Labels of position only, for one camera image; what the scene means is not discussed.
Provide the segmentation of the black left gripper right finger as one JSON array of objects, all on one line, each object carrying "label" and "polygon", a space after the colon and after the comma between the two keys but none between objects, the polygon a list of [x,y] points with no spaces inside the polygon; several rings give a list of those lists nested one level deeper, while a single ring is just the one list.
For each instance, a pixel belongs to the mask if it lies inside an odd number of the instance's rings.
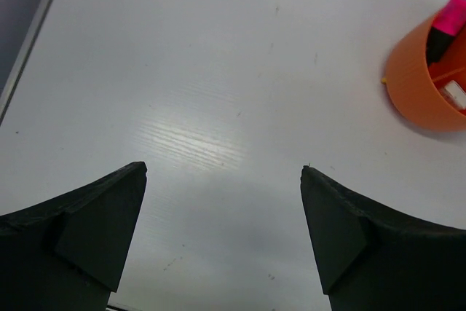
[{"label": "black left gripper right finger", "polygon": [[300,189],[333,310],[465,308],[464,230],[401,213],[310,166]]}]

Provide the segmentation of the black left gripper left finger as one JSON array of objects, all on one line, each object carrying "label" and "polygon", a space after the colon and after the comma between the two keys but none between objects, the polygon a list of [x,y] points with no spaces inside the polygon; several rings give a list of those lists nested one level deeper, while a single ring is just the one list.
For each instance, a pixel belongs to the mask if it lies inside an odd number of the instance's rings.
[{"label": "black left gripper left finger", "polygon": [[104,310],[146,190],[144,162],[1,216],[2,310]]}]

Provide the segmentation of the black pink highlighter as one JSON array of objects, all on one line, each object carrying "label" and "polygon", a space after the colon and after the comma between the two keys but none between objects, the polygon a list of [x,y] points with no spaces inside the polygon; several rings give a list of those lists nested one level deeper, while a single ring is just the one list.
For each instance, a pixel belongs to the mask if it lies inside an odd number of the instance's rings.
[{"label": "black pink highlighter", "polygon": [[465,0],[449,0],[435,16],[427,36],[426,62],[437,63],[465,27]]}]

